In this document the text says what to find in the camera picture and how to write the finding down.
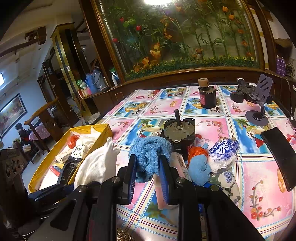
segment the metal screw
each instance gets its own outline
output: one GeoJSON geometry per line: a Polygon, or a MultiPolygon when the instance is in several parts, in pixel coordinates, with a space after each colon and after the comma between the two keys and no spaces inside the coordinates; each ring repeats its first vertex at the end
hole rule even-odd
{"type": "Polygon", "coordinates": [[[211,185],[210,188],[211,188],[212,191],[215,191],[215,192],[216,192],[216,191],[219,191],[219,188],[218,188],[217,185],[211,185]]]}
{"type": "Polygon", "coordinates": [[[84,192],[85,190],[87,190],[87,186],[85,186],[85,185],[79,185],[77,187],[78,192],[84,192]]]}
{"type": "Polygon", "coordinates": [[[120,181],[120,177],[113,177],[113,178],[111,179],[111,181],[112,181],[113,183],[117,183],[117,182],[120,181]]]}
{"type": "Polygon", "coordinates": [[[183,183],[183,182],[185,182],[185,178],[183,178],[183,177],[177,177],[176,181],[178,183],[183,183]]]}

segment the yellow tray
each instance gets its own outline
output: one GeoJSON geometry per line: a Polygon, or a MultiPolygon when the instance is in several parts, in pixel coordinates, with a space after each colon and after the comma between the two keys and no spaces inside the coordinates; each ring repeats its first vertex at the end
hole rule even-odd
{"type": "MultiPolygon", "coordinates": [[[[90,134],[91,128],[94,128],[96,131],[101,132],[101,135],[98,137],[98,139],[95,141],[94,145],[89,149],[87,152],[85,158],[92,153],[94,150],[100,148],[103,146],[108,137],[112,137],[112,131],[108,124],[97,124],[97,125],[89,125],[89,126],[79,126],[75,128],[69,129],[64,136],[55,144],[55,146],[51,149],[51,151],[47,154],[47,156],[44,158],[36,172],[34,173],[30,183],[29,183],[29,191],[30,193],[36,192],[39,190],[40,184],[48,172],[50,166],[52,165],[53,161],[55,160],[55,156],[61,152],[67,145],[67,139],[71,135],[71,133],[79,133],[79,134],[90,134]]],[[[76,173],[78,171],[79,166],[78,165],[76,171],[74,172],[73,176],[69,180],[68,184],[71,184],[75,180],[76,173]]]]}

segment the table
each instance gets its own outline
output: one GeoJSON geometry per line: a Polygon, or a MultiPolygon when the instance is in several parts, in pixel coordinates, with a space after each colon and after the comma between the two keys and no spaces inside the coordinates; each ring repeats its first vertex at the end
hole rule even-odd
{"type": "MultiPolygon", "coordinates": [[[[44,126],[43,123],[40,123],[39,125],[37,125],[35,127],[35,130],[37,131],[37,133],[41,137],[41,139],[46,139],[47,137],[50,137],[50,133],[45,128],[45,126],[44,126]]],[[[31,141],[38,140],[37,136],[33,132],[30,133],[30,136],[29,137],[30,137],[30,140],[31,141]]]]}
{"type": "MultiPolygon", "coordinates": [[[[201,108],[198,87],[187,86],[136,90],[109,111],[100,123],[110,125],[113,141],[121,149],[116,172],[128,164],[128,151],[134,140],[139,136],[159,135],[164,122],[174,118],[174,110],[179,109],[181,118],[195,119],[196,134],[202,136],[200,144],[207,142],[209,149],[219,137],[235,137],[239,141],[238,160],[232,167],[241,194],[238,208],[263,237],[273,240],[273,235],[288,225],[295,212],[295,190],[283,190],[278,166],[260,137],[263,129],[245,118],[248,110],[260,111],[259,105],[233,102],[229,93],[237,89],[235,85],[216,85],[215,88],[218,106],[211,110],[201,108]],[[256,202],[263,213],[266,212],[265,217],[251,216],[254,193],[262,197],[256,202]]],[[[265,105],[265,111],[269,119],[266,128],[277,126],[296,150],[295,131],[281,109],[273,102],[265,105]]],[[[117,216],[117,227],[140,240],[177,239],[178,208],[158,210],[153,180],[136,183],[132,203],[118,205],[117,216]]]]}

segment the pink package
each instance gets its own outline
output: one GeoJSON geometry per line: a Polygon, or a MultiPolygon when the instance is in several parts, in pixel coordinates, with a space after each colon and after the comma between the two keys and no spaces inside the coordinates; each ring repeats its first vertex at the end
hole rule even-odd
{"type": "MultiPolygon", "coordinates": [[[[176,168],[180,177],[184,177],[192,182],[181,154],[177,152],[172,152],[170,156],[170,167],[176,168]]],[[[154,187],[155,187],[158,209],[159,210],[173,209],[177,207],[178,205],[167,205],[166,202],[164,201],[163,191],[161,189],[160,177],[154,174],[153,180],[154,180],[154,187]]]]}

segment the white bottle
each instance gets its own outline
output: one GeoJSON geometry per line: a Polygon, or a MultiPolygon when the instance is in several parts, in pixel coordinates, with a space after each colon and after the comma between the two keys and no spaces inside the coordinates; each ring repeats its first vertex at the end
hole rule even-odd
{"type": "Polygon", "coordinates": [[[118,83],[117,83],[117,81],[116,81],[116,79],[115,79],[114,75],[112,75],[112,80],[113,80],[113,83],[114,83],[114,85],[115,85],[115,86],[117,86],[117,85],[118,85],[118,83]]]}

